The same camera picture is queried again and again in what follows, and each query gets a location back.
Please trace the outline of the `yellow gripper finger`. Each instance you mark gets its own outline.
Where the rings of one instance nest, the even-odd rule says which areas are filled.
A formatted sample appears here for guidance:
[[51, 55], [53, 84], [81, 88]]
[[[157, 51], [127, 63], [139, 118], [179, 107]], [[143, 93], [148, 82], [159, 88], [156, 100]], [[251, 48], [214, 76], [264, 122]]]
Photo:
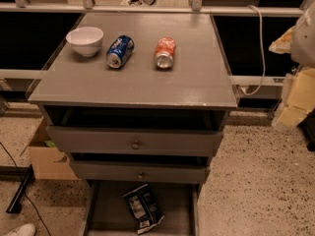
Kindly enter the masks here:
[[275, 130], [287, 131], [300, 124], [315, 109], [315, 70], [286, 74], [281, 100], [272, 126]]
[[291, 51], [293, 30], [294, 27], [291, 27], [281, 37], [273, 41], [272, 44], [269, 46], [269, 50], [277, 54], [289, 53]]

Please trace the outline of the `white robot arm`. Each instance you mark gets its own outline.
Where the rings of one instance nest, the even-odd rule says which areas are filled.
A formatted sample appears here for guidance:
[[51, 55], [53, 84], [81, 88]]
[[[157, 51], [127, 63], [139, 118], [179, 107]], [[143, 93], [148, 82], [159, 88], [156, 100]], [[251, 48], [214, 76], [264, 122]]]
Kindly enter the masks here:
[[282, 101], [272, 121], [276, 130], [286, 131], [300, 124], [315, 109], [315, 2], [269, 50], [287, 53], [292, 61], [302, 66], [295, 75], [285, 75]]

